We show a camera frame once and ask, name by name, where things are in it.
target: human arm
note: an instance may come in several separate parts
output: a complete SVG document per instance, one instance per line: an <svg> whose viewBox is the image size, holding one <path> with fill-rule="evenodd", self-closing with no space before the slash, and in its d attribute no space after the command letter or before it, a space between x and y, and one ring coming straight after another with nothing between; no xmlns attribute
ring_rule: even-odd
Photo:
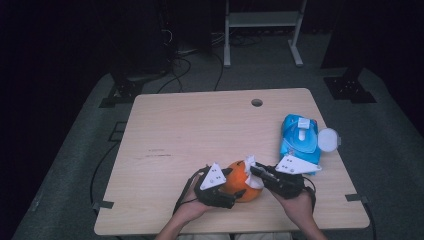
<svg viewBox="0 0 424 240"><path fill-rule="evenodd" d="M298 197L292 199L285 199L272 191L271 193L284 208L290 220L299 227L308 240L327 239L312 216L312 200L307 191L302 191Z"/></svg>
<svg viewBox="0 0 424 240"><path fill-rule="evenodd" d="M190 221L201 217L208 210L214 208L206 206L197 200L196 194L194 193L194 186L198 179L199 175L193 180L193 183L187 191L181 206L156 236L156 240L176 239L185 225L187 225Z"/></svg>

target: black cable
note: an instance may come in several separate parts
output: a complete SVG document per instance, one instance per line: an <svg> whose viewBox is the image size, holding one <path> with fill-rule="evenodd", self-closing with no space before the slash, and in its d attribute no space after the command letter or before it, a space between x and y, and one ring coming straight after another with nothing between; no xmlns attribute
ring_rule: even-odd
<svg viewBox="0 0 424 240"><path fill-rule="evenodd" d="M367 212L368 217L370 218L371 228L372 228L372 238L374 240L377 240L377 230L375 228L374 217L372 215L371 209L370 209L370 207L369 207L369 205L368 205L367 202L365 202L365 203L362 202L362 205L364 205L365 211Z"/></svg>
<svg viewBox="0 0 424 240"><path fill-rule="evenodd" d="M180 77L182 77L182 76L184 76L184 75L186 75L189 71L190 71L190 69L191 69L191 63L190 63L190 61L188 61L188 60L186 60L186 59L184 59L184 58L178 58L179 60L183 60L183 61L185 61L186 63L188 63L188 68L187 68L187 70L185 71L185 72L183 72L181 75L179 75L179 76L176 76L175 78L173 78L173 79L171 79L171 80L169 80L168 82L166 82L164 85L162 85L162 87L160 87L159 88L159 90L156 92L156 93L160 93L160 91L162 91L162 89L163 88L165 88L168 84L170 84L171 82L173 82L173 81L175 81L175 80L178 80L178 81L180 81L179 80L179 78Z"/></svg>
<svg viewBox="0 0 424 240"><path fill-rule="evenodd" d="M103 161L106 159L106 157L109 155L109 153L120 143L120 141L115 142L115 144L113 144L112 147L109 148L109 150L107 150L107 152L103 155L103 157L100 159L99 163L97 163L96 169L94 170L93 176L91 177L91 182L90 182L90 202L91 205L94 204L94 197L93 197L93 185L94 185L94 179L96 178L97 175L97 171L99 170L100 166L102 165ZM98 215L99 213L93 209L94 213L96 215Z"/></svg>
<svg viewBox="0 0 424 240"><path fill-rule="evenodd" d="M218 84L221 81L222 74L224 73L224 63L222 62L222 59L218 56L218 54L213 53L213 55L215 55L218 58L218 60L221 64L221 72L219 74L218 80L216 81L215 87L213 88L213 90L216 91L216 89L218 88Z"/></svg>

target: orange fruit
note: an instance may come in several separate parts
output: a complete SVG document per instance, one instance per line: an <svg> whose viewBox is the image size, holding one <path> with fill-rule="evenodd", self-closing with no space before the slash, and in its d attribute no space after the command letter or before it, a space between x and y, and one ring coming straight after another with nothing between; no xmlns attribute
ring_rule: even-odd
<svg viewBox="0 0 424 240"><path fill-rule="evenodd" d="M243 197L236 200L236 202L250 202L261 194L262 189L255 189L245 183L248 178L247 173L244 172L245 163L243 160L232 163L228 168L233 169L225 178L227 181L222 185L221 190L228 194L234 194L238 191L246 189Z"/></svg>

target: wooden table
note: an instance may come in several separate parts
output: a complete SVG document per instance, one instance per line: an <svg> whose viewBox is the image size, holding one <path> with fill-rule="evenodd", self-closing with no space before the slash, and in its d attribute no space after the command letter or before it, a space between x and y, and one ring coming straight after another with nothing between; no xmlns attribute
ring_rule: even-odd
<svg viewBox="0 0 424 240"><path fill-rule="evenodd" d="M256 107L253 102L262 102ZM307 89L140 95L134 102L95 232L156 234L172 215L187 179L206 164L221 168L254 154L265 165L279 161L281 124L290 113L324 120ZM356 190L337 151L323 153L323 170L310 176L317 188L315 219L321 229L365 228ZM215 209L182 233L293 231L298 228L264 190L249 203Z"/></svg>

